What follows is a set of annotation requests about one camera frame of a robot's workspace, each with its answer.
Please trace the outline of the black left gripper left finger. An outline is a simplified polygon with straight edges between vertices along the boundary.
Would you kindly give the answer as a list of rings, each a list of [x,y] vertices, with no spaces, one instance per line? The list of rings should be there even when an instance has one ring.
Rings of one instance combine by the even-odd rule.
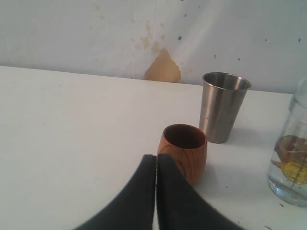
[[[151,230],[155,207],[156,156],[143,155],[120,193],[78,230]]]

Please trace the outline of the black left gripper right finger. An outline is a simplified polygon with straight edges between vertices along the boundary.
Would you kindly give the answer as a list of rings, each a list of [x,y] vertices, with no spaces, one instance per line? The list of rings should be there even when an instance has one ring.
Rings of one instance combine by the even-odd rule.
[[[240,229],[199,196],[168,154],[158,155],[156,202],[161,230]]]

